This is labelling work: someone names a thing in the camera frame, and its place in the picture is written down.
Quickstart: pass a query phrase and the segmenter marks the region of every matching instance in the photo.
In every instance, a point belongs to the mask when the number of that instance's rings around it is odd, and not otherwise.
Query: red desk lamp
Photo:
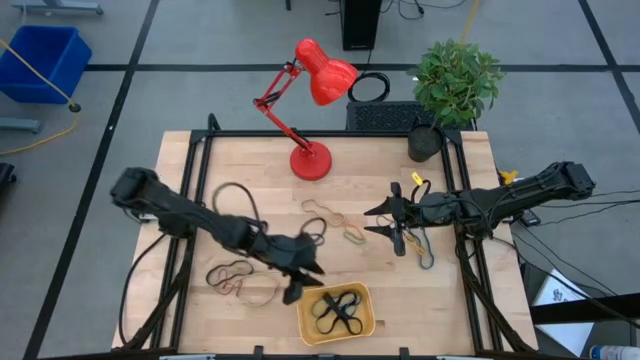
[[[258,110],[298,144],[290,157],[293,173],[304,180],[318,180],[327,175],[331,169],[329,149],[317,141],[305,139],[295,128],[287,127],[271,112],[276,101],[303,70],[307,70],[311,75],[311,95],[315,103],[320,106],[330,104],[344,95],[356,80],[358,71],[344,61],[329,59],[314,40],[303,39],[296,46],[296,57],[293,62],[287,62],[264,95],[260,99],[253,100]],[[289,79],[280,90],[274,92],[273,88],[285,74],[289,75]]]

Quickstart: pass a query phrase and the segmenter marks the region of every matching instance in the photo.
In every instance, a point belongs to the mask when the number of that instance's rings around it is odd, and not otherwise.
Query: blue plastic container
[[[73,27],[22,26],[10,45],[68,96],[73,94],[91,58],[91,49]],[[0,57],[0,90],[17,102],[67,103],[9,51]]]

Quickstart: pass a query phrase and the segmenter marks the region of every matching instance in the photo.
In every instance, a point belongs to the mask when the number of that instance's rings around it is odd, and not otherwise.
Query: lamp arm
[[[307,140],[303,139],[298,134],[296,134],[295,131],[293,131],[291,128],[285,125],[282,121],[280,121],[280,119],[278,119],[277,116],[275,116],[271,112],[271,108],[275,105],[278,99],[280,99],[280,97],[285,93],[285,91],[287,91],[289,86],[291,86],[291,83],[293,83],[293,81],[298,78],[298,75],[300,75],[302,71],[303,69],[300,66],[297,66],[295,64],[295,60],[293,63],[287,62],[282,68],[282,70],[280,70],[276,78],[273,80],[269,88],[267,88],[267,91],[265,91],[264,95],[262,95],[262,97],[259,99],[253,99],[253,105],[258,110],[260,110],[260,112],[262,112],[266,117],[268,117],[269,120],[271,120],[271,122],[276,124],[276,126],[280,128],[280,130],[282,130],[282,132],[285,133],[285,135],[290,137],[291,140],[295,141],[296,144],[300,145],[300,147],[302,147],[306,151],[313,153],[313,150],[311,150],[311,147],[309,146],[309,143]],[[276,87],[276,85],[278,85],[278,83],[280,83],[280,80],[282,80],[282,77],[285,74],[289,75],[289,79],[287,79],[287,81],[280,88],[280,90],[274,92],[273,89]]]

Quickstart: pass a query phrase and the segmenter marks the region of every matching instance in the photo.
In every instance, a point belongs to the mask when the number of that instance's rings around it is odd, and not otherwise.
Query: lamp shade
[[[342,60],[329,59],[313,39],[298,43],[296,58],[311,75],[311,95],[320,106],[342,97],[358,77],[355,67]]]

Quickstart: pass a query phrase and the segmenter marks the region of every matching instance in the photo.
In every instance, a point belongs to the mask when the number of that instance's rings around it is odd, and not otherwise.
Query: green leaves
[[[498,63],[491,54],[480,52],[476,44],[462,45],[449,39],[444,44],[436,42],[407,74],[418,78],[415,98],[441,125],[464,126],[482,115],[483,99],[491,108],[498,97],[496,83],[504,77]]]

